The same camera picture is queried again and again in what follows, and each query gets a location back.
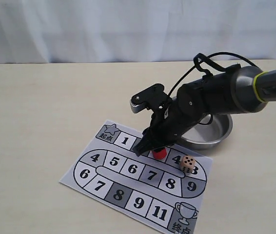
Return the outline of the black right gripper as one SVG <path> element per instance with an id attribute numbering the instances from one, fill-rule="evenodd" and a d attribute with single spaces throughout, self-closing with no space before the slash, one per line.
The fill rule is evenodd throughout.
<path id="1" fill-rule="evenodd" d="M 149 129 L 133 147 L 136 156 L 147 151 L 174 145 L 182 135 L 204 118 L 204 103 L 190 97 L 176 97 L 163 111 L 155 114 Z"/>

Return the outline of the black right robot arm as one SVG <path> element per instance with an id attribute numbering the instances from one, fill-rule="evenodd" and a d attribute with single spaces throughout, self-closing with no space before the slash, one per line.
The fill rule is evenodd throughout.
<path id="1" fill-rule="evenodd" d="M 180 86 L 174 98 L 156 83 L 131 97 L 133 113 L 153 111 L 133 151 L 140 156 L 172 146 L 206 116 L 257 113 L 275 101 L 276 70 L 264 72 L 256 66 L 235 64 L 217 75 L 208 72 Z"/>

